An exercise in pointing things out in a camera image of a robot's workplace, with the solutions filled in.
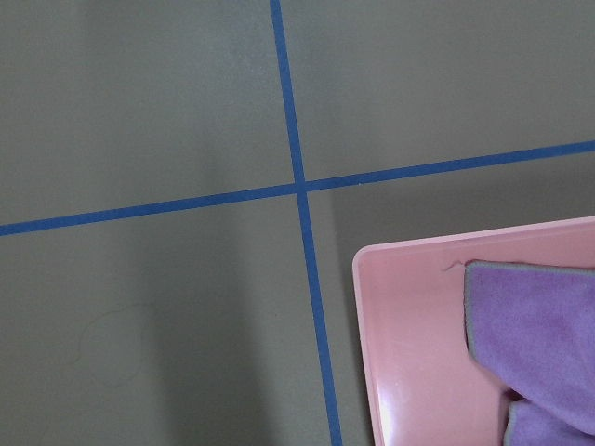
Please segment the purple microfiber cloth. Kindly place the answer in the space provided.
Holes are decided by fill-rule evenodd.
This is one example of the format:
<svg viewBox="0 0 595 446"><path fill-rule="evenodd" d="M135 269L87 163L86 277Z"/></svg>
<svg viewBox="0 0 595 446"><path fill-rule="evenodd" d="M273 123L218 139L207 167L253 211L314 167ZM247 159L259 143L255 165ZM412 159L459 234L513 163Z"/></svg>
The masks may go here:
<svg viewBox="0 0 595 446"><path fill-rule="evenodd" d="M594 442L594 271L471 260L468 352L518 398L505 445Z"/></svg>

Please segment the pink plastic bin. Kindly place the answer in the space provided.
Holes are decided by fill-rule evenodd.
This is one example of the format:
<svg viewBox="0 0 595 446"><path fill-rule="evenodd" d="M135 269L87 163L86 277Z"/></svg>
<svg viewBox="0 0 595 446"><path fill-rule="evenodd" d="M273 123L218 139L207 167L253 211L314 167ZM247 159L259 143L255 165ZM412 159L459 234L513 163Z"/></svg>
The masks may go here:
<svg viewBox="0 0 595 446"><path fill-rule="evenodd" d="M471 260L590 269L594 220L580 217L362 248L352 274L378 445L499 445L507 389L470 356L464 266Z"/></svg>

